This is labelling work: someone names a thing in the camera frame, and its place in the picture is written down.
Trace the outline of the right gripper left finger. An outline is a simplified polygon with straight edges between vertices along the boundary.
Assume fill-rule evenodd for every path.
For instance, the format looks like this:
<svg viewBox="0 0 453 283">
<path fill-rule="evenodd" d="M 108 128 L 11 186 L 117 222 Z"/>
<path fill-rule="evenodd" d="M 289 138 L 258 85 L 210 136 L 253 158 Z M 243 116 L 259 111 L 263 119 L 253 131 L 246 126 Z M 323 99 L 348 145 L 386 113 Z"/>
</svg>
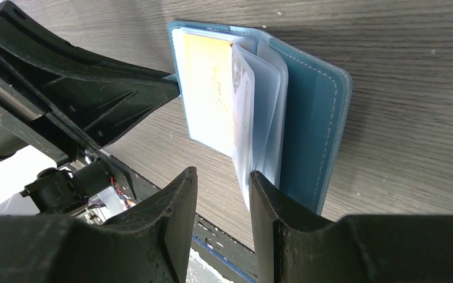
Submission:
<svg viewBox="0 0 453 283">
<path fill-rule="evenodd" d="M 197 192 L 191 166 L 102 225 L 0 216 L 0 282 L 185 282 Z"/>
</svg>

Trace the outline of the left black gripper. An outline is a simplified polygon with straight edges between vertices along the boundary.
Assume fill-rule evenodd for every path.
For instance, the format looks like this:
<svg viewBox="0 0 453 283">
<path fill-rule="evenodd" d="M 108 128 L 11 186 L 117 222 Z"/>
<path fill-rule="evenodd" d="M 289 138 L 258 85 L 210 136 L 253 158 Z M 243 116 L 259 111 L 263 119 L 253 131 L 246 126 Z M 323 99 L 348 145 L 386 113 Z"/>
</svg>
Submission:
<svg viewBox="0 0 453 283">
<path fill-rule="evenodd" d="M 50 32 L 0 3 L 0 161 L 32 146 L 55 167 L 14 195 L 19 214 L 74 214 L 136 201 L 116 182 L 104 148 L 179 95 L 164 72 L 121 62 Z"/>
</svg>

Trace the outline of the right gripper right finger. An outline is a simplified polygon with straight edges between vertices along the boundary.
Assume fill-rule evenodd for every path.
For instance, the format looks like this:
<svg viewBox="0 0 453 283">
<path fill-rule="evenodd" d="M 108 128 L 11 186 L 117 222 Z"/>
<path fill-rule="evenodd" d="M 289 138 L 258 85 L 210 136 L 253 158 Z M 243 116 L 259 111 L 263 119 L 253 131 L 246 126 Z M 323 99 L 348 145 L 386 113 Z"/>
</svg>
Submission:
<svg viewBox="0 0 453 283">
<path fill-rule="evenodd" d="M 453 215 L 347 215 L 333 222 L 251 174 L 260 282 L 453 282 Z"/>
</svg>

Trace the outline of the orange credit card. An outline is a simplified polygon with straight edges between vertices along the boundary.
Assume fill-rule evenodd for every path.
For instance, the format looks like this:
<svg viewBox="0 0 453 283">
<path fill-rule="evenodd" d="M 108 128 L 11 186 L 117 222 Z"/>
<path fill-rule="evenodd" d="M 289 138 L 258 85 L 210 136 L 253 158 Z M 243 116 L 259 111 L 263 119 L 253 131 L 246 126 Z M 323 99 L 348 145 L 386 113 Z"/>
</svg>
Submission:
<svg viewBox="0 0 453 283">
<path fill-rule="evenodd" d="M 231 156 L 231 42 L 185 33 L 183 43 L 190 137 Z"/>
</svg>

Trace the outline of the blue card holder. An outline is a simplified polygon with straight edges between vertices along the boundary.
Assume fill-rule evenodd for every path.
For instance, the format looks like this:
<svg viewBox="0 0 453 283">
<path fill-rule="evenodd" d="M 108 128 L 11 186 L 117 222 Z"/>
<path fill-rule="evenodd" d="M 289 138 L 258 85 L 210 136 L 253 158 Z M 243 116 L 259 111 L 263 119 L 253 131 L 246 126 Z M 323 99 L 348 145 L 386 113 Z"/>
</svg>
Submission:
<svg viewBox="0 0 453 283">
<path fill-rule="evenodd" d="M 320 213 L 349 109 L 349 73 L 261 29 L 190 21 L 172 21 L 167 29 L 188 134 L 183 35 L 239 44 L 254 73 L 252 172 Z"/>
</svg>

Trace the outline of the silver VIP credit card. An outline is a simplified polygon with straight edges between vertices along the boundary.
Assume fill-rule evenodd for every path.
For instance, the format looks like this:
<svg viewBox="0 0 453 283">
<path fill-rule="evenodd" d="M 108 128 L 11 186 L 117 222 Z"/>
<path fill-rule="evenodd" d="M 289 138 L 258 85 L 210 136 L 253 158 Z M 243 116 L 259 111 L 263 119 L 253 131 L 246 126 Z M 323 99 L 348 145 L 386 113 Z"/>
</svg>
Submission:
<svg viewBox="0 0 453 283">
<path fill-rule="evenodd" d="M 231 45 L 232 62 L 232 162 L 245 206 L 250 210 L 250 173 L 253 169 L 254 73 L 239 44 Z"/>
</svg>

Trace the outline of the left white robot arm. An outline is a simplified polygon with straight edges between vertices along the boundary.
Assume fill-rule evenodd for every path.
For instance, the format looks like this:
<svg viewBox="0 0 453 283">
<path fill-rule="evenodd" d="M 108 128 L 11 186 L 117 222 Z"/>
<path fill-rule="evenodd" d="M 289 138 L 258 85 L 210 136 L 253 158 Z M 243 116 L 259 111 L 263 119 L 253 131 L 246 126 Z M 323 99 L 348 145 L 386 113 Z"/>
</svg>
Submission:
<svg viewBox="0 0 453 283">
<path fill-rule="evenodd" d="M 179 95 L 161 71 L 71 45 L 0 2 L 0 215 L 45 165 L 75 168 Z"/>
</svg>

